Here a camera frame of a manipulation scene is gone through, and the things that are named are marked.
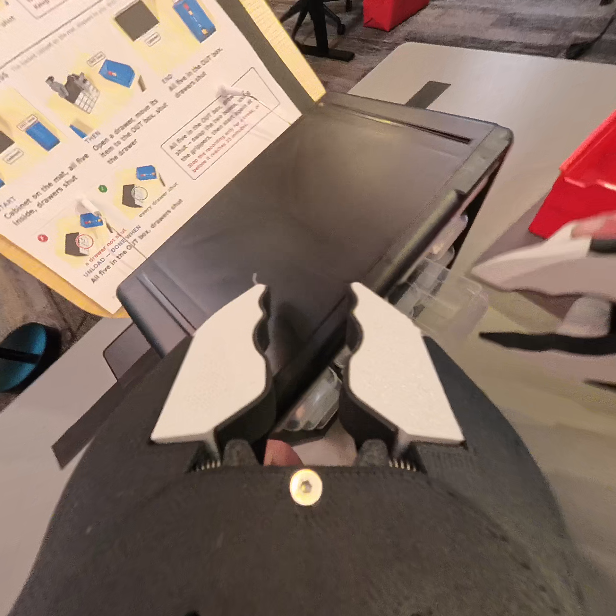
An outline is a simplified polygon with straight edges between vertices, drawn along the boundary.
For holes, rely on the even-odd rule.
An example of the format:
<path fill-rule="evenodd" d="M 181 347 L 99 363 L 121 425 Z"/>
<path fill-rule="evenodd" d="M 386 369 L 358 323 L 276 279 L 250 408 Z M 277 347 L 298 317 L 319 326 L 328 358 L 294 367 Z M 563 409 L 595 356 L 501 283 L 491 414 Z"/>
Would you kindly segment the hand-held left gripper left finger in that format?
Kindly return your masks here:
<path fill-rule="evenodd" d="M 151 432 L 154 443 L 253 444 L 267 435 L 275 419 L 269 316 L 270 290 L 255 283 L 196 330 Z"/>

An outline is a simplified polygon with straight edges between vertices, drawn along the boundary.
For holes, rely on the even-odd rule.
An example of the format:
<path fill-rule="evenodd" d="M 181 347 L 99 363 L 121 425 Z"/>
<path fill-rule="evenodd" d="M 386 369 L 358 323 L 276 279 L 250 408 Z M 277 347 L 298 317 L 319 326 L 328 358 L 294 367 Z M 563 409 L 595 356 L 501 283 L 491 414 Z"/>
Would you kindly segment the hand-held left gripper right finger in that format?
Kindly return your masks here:
<path fill-rule="evenodd" d="M 349 286 L 339 419 L 356 445 L 462 445 L 424 337 L 412 320 L 360 282 Z"/>

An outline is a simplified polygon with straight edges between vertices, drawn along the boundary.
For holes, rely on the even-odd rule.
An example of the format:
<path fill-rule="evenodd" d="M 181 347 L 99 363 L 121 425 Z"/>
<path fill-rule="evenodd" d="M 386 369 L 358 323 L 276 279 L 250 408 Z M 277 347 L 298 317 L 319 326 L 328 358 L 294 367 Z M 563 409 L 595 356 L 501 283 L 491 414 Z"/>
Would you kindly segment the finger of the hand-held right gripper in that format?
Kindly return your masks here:
<path fill-rule="evenodd" d="M 615 386 L 614 334 L 581 338 L 556 333 L 485 332 L 479 337 L 561 377 Z"/>
<path fill-rule="evenodd" d="M 548 296 L 615 296 L 615 240 L 561 230 L 543 243 L 478 264 L 473 276 L 502 291 Z"/>

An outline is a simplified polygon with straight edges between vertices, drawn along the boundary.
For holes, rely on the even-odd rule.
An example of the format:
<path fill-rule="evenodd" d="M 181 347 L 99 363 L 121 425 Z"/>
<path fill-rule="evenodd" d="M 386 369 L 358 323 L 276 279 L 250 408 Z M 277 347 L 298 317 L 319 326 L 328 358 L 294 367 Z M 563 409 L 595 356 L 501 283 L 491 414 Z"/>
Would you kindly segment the clear plastic drawer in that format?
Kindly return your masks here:
<path fill-rule="evenodd" d="M 489 304 L 481 284 L 429 259 L 396 286 L 389 301 L 424 335 L 445 341 L 472 334 Z"/>

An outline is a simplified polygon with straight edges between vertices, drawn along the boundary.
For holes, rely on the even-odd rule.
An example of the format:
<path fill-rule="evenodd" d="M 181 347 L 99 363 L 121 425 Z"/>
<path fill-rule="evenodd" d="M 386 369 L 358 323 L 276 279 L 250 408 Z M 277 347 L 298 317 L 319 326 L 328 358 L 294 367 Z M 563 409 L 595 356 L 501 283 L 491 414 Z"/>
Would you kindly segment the black drawer cabinet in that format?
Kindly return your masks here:
<path fill-rule="evenodd" d="M 277 420 L 341 349 L 347 286 L 381 296 L 459 213 L 476 215 L 513 141 L 480 119 L 327 94 L 118 288 L 160 356 L 252 286 L 270 289 Z"/>

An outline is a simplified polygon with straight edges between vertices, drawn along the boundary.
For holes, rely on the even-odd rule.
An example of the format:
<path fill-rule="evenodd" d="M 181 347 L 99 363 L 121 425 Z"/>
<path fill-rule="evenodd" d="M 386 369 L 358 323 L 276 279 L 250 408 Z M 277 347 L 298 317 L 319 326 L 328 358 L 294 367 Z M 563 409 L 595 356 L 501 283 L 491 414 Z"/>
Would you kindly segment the person's right hand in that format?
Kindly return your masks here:
<path fill-rule="evenodd" d="M 597 240 L 615 239 L 615 212 L 580 220 L 572 227 L 571 237 L 591 237 Z"/>

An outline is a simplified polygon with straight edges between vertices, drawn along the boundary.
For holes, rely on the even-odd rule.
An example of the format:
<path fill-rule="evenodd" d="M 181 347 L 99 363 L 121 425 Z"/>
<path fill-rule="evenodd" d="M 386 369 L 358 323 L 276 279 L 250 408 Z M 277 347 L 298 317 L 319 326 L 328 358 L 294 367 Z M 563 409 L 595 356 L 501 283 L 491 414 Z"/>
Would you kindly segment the red storage box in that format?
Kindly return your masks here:
<path fill-rule="evenodd" d="M 543 240 L 573 222 L 615 211 L 615 112 L 563 162 L 528 231 Z"/>

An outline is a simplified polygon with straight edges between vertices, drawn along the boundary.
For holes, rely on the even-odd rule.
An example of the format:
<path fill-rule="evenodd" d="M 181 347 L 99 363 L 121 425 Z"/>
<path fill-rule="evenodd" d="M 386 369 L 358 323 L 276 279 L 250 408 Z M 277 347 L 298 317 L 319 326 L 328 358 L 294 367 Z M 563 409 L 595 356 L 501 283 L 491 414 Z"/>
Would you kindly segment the black tape strip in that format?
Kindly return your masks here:
<path fill-rule="evenodd" d="M 63 470 L 78 454 L 87 447 L 104 426 L 109 416 L 136 389 L 142 388 L 142 382 L 121 382 L 110 388 L 101 398 L 85 412 L 62 436 L 51 446 L 58 468 Z"/>
<path fill-rule="evenodd" d="M 451 84 L 447 82 L 427 81 L 405 103 L 405 106 L 417 109 L 427 109 L 450 87 Z"/>

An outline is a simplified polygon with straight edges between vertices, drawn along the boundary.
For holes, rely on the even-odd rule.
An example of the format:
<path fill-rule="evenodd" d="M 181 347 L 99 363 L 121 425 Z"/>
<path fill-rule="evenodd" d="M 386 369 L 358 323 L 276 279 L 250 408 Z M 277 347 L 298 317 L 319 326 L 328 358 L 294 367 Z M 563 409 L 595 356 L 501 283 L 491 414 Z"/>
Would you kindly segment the teal round stool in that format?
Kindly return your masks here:
<path fill-rule="evenodd" d="M 1 340 L 1 393 L 20 393 L 59 357 L 60 330 L 40 323 L 19 326 Z"/>

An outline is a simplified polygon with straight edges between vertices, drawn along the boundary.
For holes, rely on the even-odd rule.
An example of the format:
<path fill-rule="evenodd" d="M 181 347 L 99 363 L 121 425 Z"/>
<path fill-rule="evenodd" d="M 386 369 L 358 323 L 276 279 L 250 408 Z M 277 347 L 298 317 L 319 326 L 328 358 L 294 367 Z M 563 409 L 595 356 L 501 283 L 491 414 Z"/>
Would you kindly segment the red fabric box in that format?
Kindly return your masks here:
<path fill-rule="evenodd" d="M 364 27 L 390 32 L 429 5 L 430 1 L 364 1 Z"/>

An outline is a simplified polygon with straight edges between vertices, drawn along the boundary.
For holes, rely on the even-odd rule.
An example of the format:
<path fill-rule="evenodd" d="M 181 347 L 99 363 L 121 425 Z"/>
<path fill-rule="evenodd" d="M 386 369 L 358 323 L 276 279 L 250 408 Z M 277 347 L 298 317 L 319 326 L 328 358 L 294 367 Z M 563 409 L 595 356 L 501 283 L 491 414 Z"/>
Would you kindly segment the black office chair base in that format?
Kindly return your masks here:
<path fill-rule="evenodd" d="M 326 4 L 329 1 L 297 1 L 280 18 L 285 23 L 290 18 L 297 16 L 296 23 L 291 31 L 291 40 L 298 50 L 308 57 L 327 58 L 341 62 L 351 62 L 355 58 L 352 51 L 335 49 L 329 46 L 326 19 L 335 23 L 338 35 L 344 35 L 346 26 L 341 19 Z M 310 17 L 313 25 L 315 45 L 297 42 L 296 36 L 306 17 Z"/>

